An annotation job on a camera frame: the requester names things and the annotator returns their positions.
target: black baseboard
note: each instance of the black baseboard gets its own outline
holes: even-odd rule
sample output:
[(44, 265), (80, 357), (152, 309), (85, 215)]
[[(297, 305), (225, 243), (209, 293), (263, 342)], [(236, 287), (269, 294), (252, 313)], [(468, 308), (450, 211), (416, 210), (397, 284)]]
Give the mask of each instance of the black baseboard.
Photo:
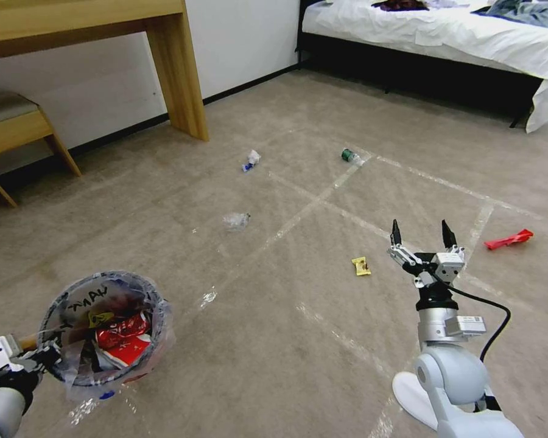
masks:
[[(267, 74), (266, 76), (263, 76), (261, 78), (254, 79), (253, 81), (249, 81), (245, 84), (241, 84), (237, 87), (231, 88), (221, 93), (217, 93), (213, 96), (206, 97), (205, 99), (203, 99), (203, 104), (209, 105), (210, 103), (213, 103), (217, 100), (231, 96), (235, 93), (239, 93), (248, 88), (251, 88), (263, 82), (269, 81), (270, 79), (274, 79), (277, 76), (283, 75), (285, 73), (288, 73), (296, 69), (297, 66), (298, 66), (297, 64), (291, 65), (282, 70), (278, 70), (274, 73)], [(140, 123), (136, 123), (135, 125), (121, 129), (111, 134), (104, 135), (103, 137), (97, 138), (87, 143), (83, 143), (81, 145), (75, 146), (74, 148), (69, 149), (69, 153), (73, 157), (79, 156), (95, 148), (108, 145), (110, 143), (121, 140), (137, 132), (144, 131), (148, 128), (152, 128), (156, 125), (166, 122), (167, 120), (169, 120), (168, 113), (160, 114), (159, 116), (153, 117), (151, 119), (145, 120)], [(29, 177), (31, 177), (33, 174), (37, 175), (40, 172), (44, 172), (45, 169), (53, 165), (55, 160), (56, 160), (55, 157), (49, 156), (49, 157), (40, 159), (38, 161), (32, 162), (30, 164), (27, 164), (25, 166), (22, 166), (18, 169), (14, 169), (9, 172), (6, 172), (0, 175), (0, 184), (3, 185), (5, 189), (7, 189), (9, 186), (15, 186), (17, 181), (25, 181), (29, 179)]]
[(270, 74), (267, 74), (266, 76), (262, 76), (261, 78), (254, 79), (253, 81), (246, 82), (245, 84), (241, 84), (229, 90), (222, 91), (221, 93), (214, 94), (213, 96), (206, 97), (205, 99), (203, 99), (203, 104), (208, 105), (210, 103), (215, 102), (216, 100), (223, 99), (224, 97), (228, 97), (228, 96), (231, 96), (232, 94), (247, 90), (248, 88), (251, 88), (253, 86), (269, 81), (270, 79), (274, 79), (275, 77), (278, 77), (290, 71), (296, 70), (297, 68), (298, 68), (298, 64), (294, 64), (289, 67), (283, 68), (282, 70), (278, 70), (278, 71), (275, 71), (274, 73), (270, 73)]

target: table leg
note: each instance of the table leg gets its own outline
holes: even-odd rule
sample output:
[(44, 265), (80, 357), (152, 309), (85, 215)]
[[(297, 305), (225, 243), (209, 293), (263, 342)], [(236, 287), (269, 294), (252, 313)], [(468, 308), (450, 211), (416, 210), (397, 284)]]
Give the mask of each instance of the table leg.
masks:
[(147, 19), (146, 34), (170, 124), (209, 141), (186, 8), (181, 14)]

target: chair seat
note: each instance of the chair seat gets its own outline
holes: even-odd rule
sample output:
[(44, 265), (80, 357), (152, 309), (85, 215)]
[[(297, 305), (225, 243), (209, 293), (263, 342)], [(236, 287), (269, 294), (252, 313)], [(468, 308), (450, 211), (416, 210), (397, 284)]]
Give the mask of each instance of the chair seat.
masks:
[(38, 105), (13, 92), (0, 92), (0, 122), (36, 111)]

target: plastic bag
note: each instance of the plastic bag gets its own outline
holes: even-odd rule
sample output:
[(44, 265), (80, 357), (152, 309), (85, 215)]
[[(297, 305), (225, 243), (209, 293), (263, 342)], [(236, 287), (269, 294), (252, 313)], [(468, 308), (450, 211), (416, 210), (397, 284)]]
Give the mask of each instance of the plastic bag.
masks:
[[(92, 364), (82, 359), (82, 350), (98, 324), (94, 315), (129, 315), (142, 310), (152, 315), (150, 345), (123, 369), (93, 371)], [(53, 339), (61, 347), (62, 361), (49, 372), (65, 383), (68, 398), (109, 397), (122, 383), (149, 373), (172, 345), (170, 305), (149, 279), (126, 271), (97, 273), (74, 283), (53, 301), (41, 324), (38, 343)]]
[(223, 217), (223, 223), (227, 231), (241, 231), (249, 222), (249, 213), (229, 213)]

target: trash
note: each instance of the trash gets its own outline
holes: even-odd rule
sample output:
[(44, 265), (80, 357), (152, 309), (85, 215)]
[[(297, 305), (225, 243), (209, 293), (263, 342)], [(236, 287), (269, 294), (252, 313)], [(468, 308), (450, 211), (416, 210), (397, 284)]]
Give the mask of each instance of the trash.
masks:
[(123, 339), (118, 345), (112, 348), (99, 349), (98, 358), (102, 355), (106, 363), (111, 363), (117, 369), (123, 369), (132, 365), (149, 345), (149, 335), (131, 336)]
[(229, 213), (223, 216), (223, 223), (227, 231), (241, 231), (250, 221), (249, 213)]
[(252, 149), (250, 154), (248, 155), (248, 164), (242, 165), (242, 170), (244, 172), (247, 172), (260, 162), (260, 158), (262, 158), (262, 156)]
[(341, 158), (347, 162), (355, 164), (357, 167), (362, 167), (364, 164), (364, 161), (359, 155), (347, 148), (343, 149), (343, 152), (341, 152)]
[(96, 330), (97, 346), (108, 350), (120, 345), (126, 338), (145, 334), (149, 328), (150, 323), (144, 311), (141, 311), (138, 315), (133, 315), (121, 322), (112, 322), (108, 327)]
[[(96, 332), (100, 339), (107, 333), (106, 341), (115, 344), (112, 353), (98, 346)], [(150, 339), (146, 346), (135, 340), (144, 333)], [(47, 371), (65, 384), (67, 397), (97, 399), (155, 367), (174, 342), (170, 306), (144, 277), (126, 271), (97, 273), (53, 301), (41, 323), (38, 346), (51, 341), (61, 347), (61, 361)], [(135, 355), (113, 353), (126, 343)]]
[(90, 328), (96, 328), (97, 326), (103, 324), (106, 321), (111, 320), (114, 317), (112, 312), (103, 312), (95, 315), (91, 310), (87, 314), (88, 319), (90, 320)]
[(358, 257), (356, 259), (352, 259), (351, 263), (355, 265), (356, 275), (358, 277), (362, 275), (371, 275), (371, 271), (367, 267), (367, 262), (365, 261), (365, 257)]
[(490, 250), (494, 250), (501, 246), (511, 245), (512, 243), (526, 242), (527, 240), (530, 239), (530, 237), (533, 237), (533, 236), (534, 236), (534, 233), (532, 231), (524, 228), (522, 231), (520, 231), (517, 234), (512, 234), (509, 237), (499, 239), (499, 240), (488, 240), (487, 242), (484, 242), (484, 244)]

